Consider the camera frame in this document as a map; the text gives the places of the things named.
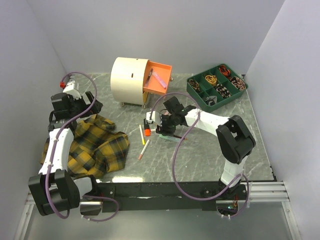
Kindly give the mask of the mint green highlighter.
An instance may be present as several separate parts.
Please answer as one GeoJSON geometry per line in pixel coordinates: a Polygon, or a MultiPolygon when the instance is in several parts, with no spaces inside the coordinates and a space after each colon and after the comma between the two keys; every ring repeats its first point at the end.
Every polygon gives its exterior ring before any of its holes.
{"type": "Polygon", "coordinates": [[[169,136],[169,135],[162,135],[160,134],[159,137],[161,139],[167,140],[167,141],[171,141],[171,142],[180,142],[181,138],[180,137],[176,137],[176,136],[169,136]]]}

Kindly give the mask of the yellow marker pen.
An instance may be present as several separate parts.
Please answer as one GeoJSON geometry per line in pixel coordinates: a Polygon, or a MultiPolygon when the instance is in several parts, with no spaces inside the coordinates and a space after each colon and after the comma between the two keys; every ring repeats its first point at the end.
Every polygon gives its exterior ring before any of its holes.
{"type": "Polygon", "coordinates": [[[141,124],[139,124],[139,131],[140,131],[140,137],[141,137],[142,145],[145,145],[146,142],[145,142],[144,132],[143,132],[143,128],[142,128],[142,125],[141,125],[141,124]]]}

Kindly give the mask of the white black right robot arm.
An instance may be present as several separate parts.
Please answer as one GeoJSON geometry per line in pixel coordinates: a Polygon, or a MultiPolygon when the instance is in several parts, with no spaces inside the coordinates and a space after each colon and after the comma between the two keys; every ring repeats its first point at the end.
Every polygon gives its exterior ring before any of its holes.
{"type": "Polygon", "coordinates": [[[197,106],[183,106],[177,97],[166,100],[163,105],[168,114],[155,111],[155,107],[147,112],[146,120],[157,124],[156,133],[173,136],[176,126],[197,128],[217,137],[222,155],[225,158],[224,169],[219,181],[220,196],[231,199],[236,193],[236,185],[240,183],[245,162],[256,146],[256,140],[243,119],[219,116],[205,112],[197,106]]]}

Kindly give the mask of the purple blue pen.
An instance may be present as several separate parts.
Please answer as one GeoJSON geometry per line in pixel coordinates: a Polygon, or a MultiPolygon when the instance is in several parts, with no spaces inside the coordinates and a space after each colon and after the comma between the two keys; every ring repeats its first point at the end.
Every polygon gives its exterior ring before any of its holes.
{"type": "Polygon", "coordinates": [[[146,79],[144,87],[146,87],[146,88],[148,87],[152,74],[153,74],[153,68],[150,69],[150,72],[149,72],[149,74],[147,76],[147,79],[146,79]]]}

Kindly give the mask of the round beige drawer cabinet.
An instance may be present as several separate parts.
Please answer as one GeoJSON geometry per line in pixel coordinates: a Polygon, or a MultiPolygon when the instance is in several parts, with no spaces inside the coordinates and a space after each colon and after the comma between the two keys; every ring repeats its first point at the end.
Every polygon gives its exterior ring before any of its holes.
{"type": "Polygon", "coordinates": [[[172,80],[172,66],[151,61],[145,58],[117,57],[110,74],[110,88],[115,101],[121,104],[133,104],[145,107],[151,94],[163,96],[168,92],[172,80]],[[148,87],[145,87],[151,68],[167,84],[164,89],[151,76],[148,87]]]}

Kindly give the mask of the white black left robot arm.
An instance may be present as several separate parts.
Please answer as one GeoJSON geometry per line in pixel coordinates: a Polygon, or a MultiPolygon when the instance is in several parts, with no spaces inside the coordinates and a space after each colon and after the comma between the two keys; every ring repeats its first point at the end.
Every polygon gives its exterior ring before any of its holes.
{"type": "Polygon", "coordinates": [[[70,93],[57,93],[51,96],[53,110],[49,115],[48,148],[44,163],[38,175],[28,180],[28,187],[38,212],[42,216],[69,212],[78,208],[82,197],[88,201],[100,195],[96,178],[88,175],[73,179],[68,173],[70,148],[75,137],[77,119],[98,114],[103,104],[96,95],[85,92],[90,101],[83,97],[76,99],[70,93]]]}

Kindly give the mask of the pink white pen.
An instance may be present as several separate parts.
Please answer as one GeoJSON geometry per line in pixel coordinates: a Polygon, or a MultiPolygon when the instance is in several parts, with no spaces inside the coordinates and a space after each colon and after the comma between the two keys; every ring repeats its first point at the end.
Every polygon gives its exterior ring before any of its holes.
{"type": "Polygon", "coordinates": [[[143,149],[142,149],[142,151],[141,151],[141,153],[140,153],[140,155],[138,157],[139,161],[142,159],[142,157],[143,157],[147,147],[149,146],[150,142],[151,142],[150,139],[148,139],[147,142],[145,143],[145,145],[144,145],[144,147],[143,147],[143,149]]]}

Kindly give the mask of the orange black highlighter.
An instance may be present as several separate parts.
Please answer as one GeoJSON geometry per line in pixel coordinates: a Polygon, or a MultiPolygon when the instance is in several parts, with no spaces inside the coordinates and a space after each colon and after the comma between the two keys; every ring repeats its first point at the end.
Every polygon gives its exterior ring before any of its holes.
{"type": "Polygon", "coordinates": [[[144,135],[149,137],[151,135],[151,129],[148,121],[144,118],[143,119],[143,127],[144,127],[144,135]]]}

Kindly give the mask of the lilac highlighter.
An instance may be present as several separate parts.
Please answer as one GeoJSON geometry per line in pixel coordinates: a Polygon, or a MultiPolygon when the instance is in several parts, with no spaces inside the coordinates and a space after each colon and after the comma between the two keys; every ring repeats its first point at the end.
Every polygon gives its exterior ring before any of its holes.
{"type": "Polygon", "coordinates": [[[153,72],[152,75],[155,77],[155,79],[158,81],[158,83],[162,86],[163,89],[167,88],[166,82],[156,72],[153,72]]]}

